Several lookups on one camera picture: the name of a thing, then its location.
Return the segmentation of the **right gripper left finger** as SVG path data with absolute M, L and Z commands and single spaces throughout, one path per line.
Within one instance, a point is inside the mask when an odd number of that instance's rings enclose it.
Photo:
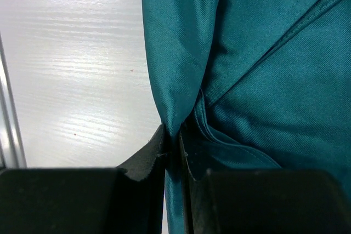
M 160 233 L 164 137 L 114 168 L 1 170 L 1 233 Z

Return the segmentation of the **teal cloth napkin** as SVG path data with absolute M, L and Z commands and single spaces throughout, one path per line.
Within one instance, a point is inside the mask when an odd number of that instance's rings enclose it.
M 181 130 L 215 167 L 319 169 L 350 194 L 350 0 L 142 0 L 152 94 L 171 140 L 166 209 L 184 233 Z

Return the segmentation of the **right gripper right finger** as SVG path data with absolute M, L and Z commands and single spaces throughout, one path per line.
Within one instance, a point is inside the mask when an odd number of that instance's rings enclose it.
M 320 170 L 230 169 L 179 134 L 186 233 L 350 233 L 350 203 Z

